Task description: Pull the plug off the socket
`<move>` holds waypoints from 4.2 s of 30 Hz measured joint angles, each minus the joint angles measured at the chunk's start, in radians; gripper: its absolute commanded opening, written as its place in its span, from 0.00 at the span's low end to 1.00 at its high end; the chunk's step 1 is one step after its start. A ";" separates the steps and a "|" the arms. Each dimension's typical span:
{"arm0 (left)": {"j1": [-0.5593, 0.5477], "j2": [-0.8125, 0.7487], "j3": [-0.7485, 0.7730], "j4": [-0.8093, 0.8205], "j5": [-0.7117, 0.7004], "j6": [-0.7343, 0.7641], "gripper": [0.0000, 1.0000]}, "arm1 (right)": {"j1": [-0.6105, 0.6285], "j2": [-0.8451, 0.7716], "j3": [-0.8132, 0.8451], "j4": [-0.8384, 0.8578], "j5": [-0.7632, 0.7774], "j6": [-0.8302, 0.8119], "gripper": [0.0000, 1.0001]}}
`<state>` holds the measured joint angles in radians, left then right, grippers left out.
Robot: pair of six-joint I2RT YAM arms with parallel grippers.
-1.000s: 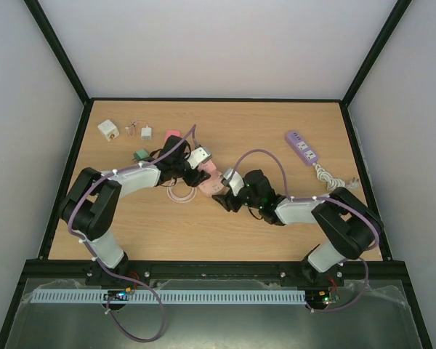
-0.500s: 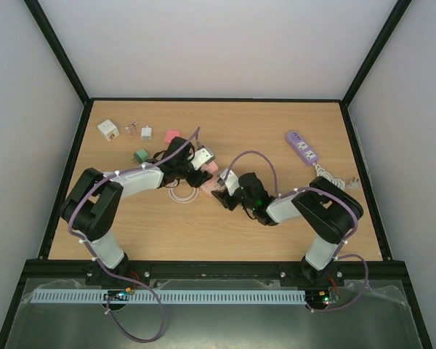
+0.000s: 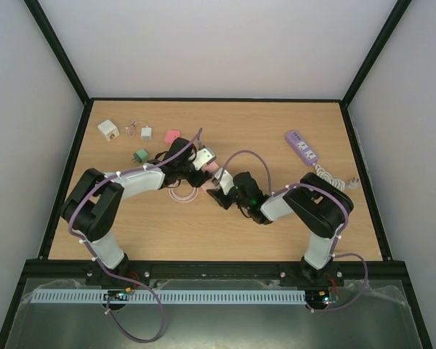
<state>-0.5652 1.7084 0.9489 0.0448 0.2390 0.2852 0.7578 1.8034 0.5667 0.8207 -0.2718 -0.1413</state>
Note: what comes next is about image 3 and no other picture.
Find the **round pink socket base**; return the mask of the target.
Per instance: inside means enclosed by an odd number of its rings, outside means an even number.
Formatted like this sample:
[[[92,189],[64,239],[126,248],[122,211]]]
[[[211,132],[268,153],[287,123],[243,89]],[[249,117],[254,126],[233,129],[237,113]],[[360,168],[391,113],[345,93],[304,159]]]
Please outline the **round pink socket base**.
[[[202,186],[201,189],[206,192],[208,190],[219,190],[220,186],[216,185],[213,180],[207,180]]]

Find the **pale pink socket cube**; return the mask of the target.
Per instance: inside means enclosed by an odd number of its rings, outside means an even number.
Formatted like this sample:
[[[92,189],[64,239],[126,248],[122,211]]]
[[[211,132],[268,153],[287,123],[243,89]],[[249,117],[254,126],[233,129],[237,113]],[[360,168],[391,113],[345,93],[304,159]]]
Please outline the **pale pink socket cube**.
[[[215,161],[213,161],[210,164],[207,164],[206,166],[204,166],[202,168],[202,170],[204,172],[210,172],[210,173],[214,174],[218,170],[218,168],[219,168],[219,165]]]

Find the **red pink plug adapter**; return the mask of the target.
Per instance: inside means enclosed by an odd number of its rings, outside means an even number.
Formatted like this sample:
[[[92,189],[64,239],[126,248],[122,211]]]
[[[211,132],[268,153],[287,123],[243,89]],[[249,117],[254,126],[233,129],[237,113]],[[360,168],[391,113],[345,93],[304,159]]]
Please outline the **red pink plug adapter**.
[[[181,132],[176,129],[168,129],[164,135],[163,141],[167,144],[172,144],[181,136]]]

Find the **green plug adapter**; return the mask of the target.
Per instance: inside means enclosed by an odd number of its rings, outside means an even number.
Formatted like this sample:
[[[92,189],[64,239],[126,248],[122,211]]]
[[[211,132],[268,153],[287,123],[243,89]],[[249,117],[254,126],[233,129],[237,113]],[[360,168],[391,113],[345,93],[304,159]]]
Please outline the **green plug adapter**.
[[[133,153],[132,161],[138,164],[144,164],[148,160],[149,160],[149,154],[144,148],[139,149],[138,151],[135,151]]]

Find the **white charger plug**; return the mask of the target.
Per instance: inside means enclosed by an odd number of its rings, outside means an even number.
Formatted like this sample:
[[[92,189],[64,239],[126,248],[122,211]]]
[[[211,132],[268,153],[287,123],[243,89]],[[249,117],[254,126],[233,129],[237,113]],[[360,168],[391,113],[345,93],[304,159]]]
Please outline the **white charger plug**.
[[[142,140],[152,140],[153,129],[151,127],[143,127],[140,131],[140,137]]]

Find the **purple power strip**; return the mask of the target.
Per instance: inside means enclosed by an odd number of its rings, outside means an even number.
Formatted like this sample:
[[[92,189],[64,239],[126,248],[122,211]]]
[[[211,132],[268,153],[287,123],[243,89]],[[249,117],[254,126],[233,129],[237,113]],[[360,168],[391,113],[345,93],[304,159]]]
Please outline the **purple power strip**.
[[[285,141],[307,166],[312,166],[318,161],[319,156],[317,153],[297,131],[291,130],[287,132]]]

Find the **white tiger cube plug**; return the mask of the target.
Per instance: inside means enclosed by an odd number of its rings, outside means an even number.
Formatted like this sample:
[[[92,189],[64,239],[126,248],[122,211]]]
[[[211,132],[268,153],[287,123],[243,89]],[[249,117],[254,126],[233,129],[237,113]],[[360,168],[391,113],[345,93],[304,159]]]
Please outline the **white tiger cube plug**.
[[[118,127],[110,119],[98,124],[97,129],[108,142],[116,139],[119,136]]]

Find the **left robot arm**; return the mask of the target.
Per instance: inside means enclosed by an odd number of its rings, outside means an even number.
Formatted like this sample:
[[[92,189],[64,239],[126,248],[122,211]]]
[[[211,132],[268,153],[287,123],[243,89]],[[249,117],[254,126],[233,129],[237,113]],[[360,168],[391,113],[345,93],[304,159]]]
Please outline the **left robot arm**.
[[[89,247],[93,257],[109,270],[127,261],[111,228],[120,203],[138,194],[187,181],[194,188],[211,178],[206,166],[216,159],[210,148],[177,138],[170,149],[123,172],[86,170],[66,198],[60,216],[70,233]]]

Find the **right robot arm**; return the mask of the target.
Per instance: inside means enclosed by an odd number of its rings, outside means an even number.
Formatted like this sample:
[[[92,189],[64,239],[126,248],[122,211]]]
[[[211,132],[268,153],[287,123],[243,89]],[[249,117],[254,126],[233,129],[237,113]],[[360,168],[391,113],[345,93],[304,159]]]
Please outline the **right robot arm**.
[[[271,195],[262,192],[249,172],[234,177],[226,174],[221,180],[222,172],[219,170],[212,179],[215,188],[206,192],[223,209],[235,205],[244,217],[259,225],[295,214],[310,231],[310,242],[301,259],[301,274],[312,285],[324,280],[336,243],[354,209],[351,198],[313,172]]]

